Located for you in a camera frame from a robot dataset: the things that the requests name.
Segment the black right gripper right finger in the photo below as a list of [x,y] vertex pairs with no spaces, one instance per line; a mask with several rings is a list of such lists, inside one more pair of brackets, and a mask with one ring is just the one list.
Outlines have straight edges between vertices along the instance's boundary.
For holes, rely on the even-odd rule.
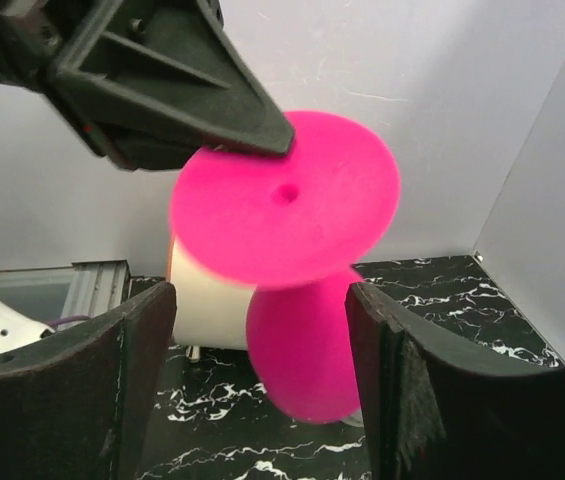
[[565,367],[499,354],[356,283],[346,314],[375,479],[565,479]]

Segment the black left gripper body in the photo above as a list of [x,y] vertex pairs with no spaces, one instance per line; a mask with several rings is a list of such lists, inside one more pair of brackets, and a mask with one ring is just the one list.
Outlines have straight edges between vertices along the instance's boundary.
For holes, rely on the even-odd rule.
[[0,1],[0,84],[44,95],[225,89],[216,1]]

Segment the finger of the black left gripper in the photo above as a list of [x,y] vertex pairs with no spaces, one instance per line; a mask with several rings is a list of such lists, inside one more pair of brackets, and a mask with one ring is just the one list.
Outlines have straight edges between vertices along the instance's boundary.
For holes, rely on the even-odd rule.
[[286,155],[294,129],[221,31],[225,89],[199,95],[47,95],[81,136],[81,120],[147,133],[175,131],[180,123],[200,122],[212,130],[204,145],[238,152]]
[[116,125],[81,120],[81,138],[99,157],[122,170],[179,170],[202,146],[212,142],[212,130],[200,122],[180,123],[175,131],[147,133]]

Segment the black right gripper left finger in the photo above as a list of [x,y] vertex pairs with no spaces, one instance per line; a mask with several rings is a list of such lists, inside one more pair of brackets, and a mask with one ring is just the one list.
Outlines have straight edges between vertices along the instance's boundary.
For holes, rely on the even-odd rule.
[[176,314],[161,282],[0,354],[0,479],[133,479]]

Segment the magenta wine glass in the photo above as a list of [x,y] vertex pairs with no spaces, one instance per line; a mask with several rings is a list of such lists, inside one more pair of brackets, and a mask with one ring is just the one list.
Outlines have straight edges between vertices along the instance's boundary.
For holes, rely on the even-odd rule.
[[176,244],[251,290],[246,350],[273,404],[311,424],[360,408],[346,320],[354,264],[388,230],[400,173],[384,140],[331,113],[290,111],[282,158],[203,148],[171,197]]

